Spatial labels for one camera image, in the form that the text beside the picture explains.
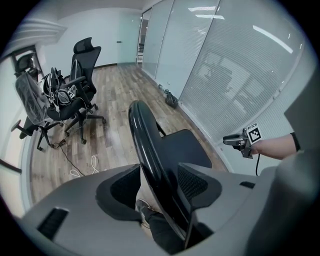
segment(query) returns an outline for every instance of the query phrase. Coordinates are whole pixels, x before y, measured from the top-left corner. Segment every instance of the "pants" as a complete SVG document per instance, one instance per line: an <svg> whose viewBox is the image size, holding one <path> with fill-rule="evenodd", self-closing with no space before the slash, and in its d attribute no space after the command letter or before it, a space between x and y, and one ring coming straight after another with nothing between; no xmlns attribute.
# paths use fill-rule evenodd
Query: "pants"
<svg viewBox="0 0 320 256"><path fill-rule="evenodd" d="M148 209L144 219L150 226L153 240L168 254L173 255L184 250L184 241L171 228L163 214Z"/></svg>

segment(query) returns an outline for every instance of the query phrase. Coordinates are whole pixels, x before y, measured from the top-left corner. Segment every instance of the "sneaker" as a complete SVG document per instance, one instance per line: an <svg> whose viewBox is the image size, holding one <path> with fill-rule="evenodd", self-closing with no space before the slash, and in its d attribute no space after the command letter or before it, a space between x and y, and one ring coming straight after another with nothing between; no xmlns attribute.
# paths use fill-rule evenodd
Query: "sneaker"
<svg viewBox="0 0 320 256"><path fill-rule="evenodd" d="M150 211L151 210L150 204L148 204L143 199L138 199L135 202L135 206L136 206L138 212L140 212L140 214L142 216L142 225L144 225L146 228L149 229L150 228L149 227L149 223L146 221L145 216L146 216L146 211Z"/></svg>

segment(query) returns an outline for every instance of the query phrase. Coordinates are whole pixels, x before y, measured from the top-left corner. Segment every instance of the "black chair seat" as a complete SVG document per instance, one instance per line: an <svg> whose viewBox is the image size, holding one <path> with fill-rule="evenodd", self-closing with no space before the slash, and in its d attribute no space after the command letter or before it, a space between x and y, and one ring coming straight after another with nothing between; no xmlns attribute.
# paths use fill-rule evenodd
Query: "black chair seat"
<svg viewBox="0 0 320 256"><path fill-rule="evenodd" d="M23 125L23 128L26 129L28 132L30 132L31 134L38 129L38 125L35 125L33 124L29 117L26 118L25 122L24 122L24 125ZM27 137L27 134L25 134L24 132L21 132L20 133L20 136L19 138L22 140L24 139L25 137Z"/></svg>
<svg viewBox="0 0 320 256"><path fill-rule="evenodd" d="M89 101L93 99L94 95L95 94L92 91L89 91L86 93L86 96ZM79 109L84 107L85 107L84 101L80 98L76 98L72 102L72 104L67 105L61 109L60 115L55 109L48 109L47 115L53 120L67 120L72 116L74 116Z"/></svg>
<svg viewBox="0 0 320 256"><path fill-rule="evenodd" d="M166 156L171 158L171 170L178 168L178 163L189 163L207 168L212 163L201 144L188 129L183 129L161 138Z"/></svg>

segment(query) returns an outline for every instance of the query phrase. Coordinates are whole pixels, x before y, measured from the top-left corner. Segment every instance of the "black sleeve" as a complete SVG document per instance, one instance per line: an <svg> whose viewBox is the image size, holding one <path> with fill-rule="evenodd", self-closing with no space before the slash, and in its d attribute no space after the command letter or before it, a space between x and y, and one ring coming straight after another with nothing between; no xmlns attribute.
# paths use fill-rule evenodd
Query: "black sleeve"
<svg viewBox="0 0 320 256"><path fill-rule="evenodd" d="M296 151L300 150L300 144L298 142L296 133L295 132L291 132L290 134L292 135Z"/></svg>

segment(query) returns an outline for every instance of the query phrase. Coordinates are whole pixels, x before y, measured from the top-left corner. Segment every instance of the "forearm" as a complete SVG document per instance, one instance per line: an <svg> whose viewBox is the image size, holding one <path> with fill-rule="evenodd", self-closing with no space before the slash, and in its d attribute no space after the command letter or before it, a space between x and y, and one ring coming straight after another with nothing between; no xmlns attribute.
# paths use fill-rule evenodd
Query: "forearm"
<svg viewBox="0 0 320 256"><path fill-rule="evenodd" d="M257 153L266 157L282 160L296 152L295 141L291 134L260 140L253 144Z"/></svg>

